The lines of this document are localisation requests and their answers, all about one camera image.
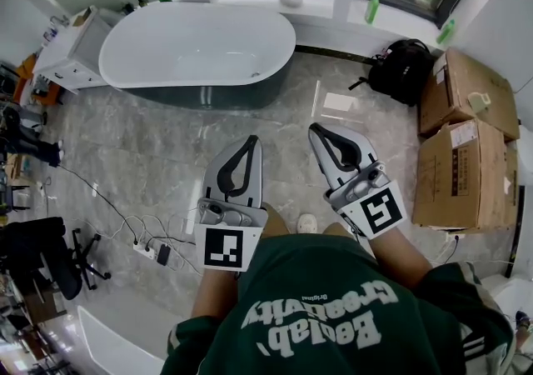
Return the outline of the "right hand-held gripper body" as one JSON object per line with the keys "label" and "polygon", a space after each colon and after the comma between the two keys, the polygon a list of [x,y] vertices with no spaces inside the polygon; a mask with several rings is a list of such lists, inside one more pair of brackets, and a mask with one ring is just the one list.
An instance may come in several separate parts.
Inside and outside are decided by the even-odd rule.
{"label": "right hand-held gripper body", "polygon": [[406,209],[396,180],[385,165],[374,162],[340,186],[325,200],[350,226],[354,235],[374,239],[406,220]]}

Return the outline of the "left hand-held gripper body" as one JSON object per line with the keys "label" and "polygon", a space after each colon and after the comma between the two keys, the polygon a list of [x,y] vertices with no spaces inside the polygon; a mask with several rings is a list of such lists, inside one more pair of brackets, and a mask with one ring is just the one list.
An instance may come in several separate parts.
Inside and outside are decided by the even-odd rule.
{"label": "left hand-held gripper body", "polygon": [[202,268],[245,272],[267,224],[267,210],[209,198],[198,201],[194,225]]}

